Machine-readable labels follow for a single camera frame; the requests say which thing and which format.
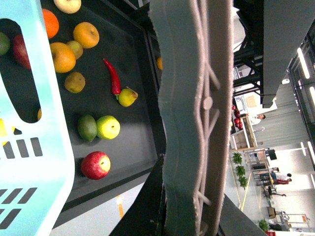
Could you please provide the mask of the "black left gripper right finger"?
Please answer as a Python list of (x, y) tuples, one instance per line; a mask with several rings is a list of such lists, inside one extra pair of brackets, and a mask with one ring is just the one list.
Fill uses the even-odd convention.
[(219, 236), (266, 236), (236, 205), (224, 195), (218, 228)]

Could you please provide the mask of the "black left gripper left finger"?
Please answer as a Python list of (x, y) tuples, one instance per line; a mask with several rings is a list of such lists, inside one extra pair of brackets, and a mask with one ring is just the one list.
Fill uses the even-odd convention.
[(162, 180), (164, 154), (161, 154), (135, 201), (111, 236), (163, 236), (166, 218), (166, 194)]

